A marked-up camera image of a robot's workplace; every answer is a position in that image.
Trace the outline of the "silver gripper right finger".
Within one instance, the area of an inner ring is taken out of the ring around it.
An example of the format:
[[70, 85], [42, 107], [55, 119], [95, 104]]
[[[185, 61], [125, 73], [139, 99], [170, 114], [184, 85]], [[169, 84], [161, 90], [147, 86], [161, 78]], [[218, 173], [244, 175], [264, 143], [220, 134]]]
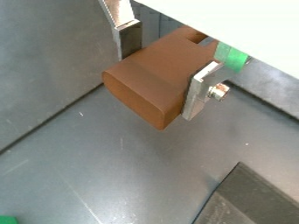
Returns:
[[242, 71], [249, 59], [249, 55], [240, 49], [224, 42], [218, 43], [214, 59], [192, 77], [182, 108], [182, 117], [186, 120], [190, 121], [202, 112], [209, 99], [224, 101], [230, 91], [224, 81]]

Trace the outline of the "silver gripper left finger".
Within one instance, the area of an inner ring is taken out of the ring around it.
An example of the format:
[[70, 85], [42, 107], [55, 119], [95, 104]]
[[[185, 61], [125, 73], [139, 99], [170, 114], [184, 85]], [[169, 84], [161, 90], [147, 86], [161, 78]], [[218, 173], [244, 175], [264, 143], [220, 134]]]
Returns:
[[98, 0], [111, 25], [118, 58], [123, 60], [143, 47], [143, 23], [130, 0]]

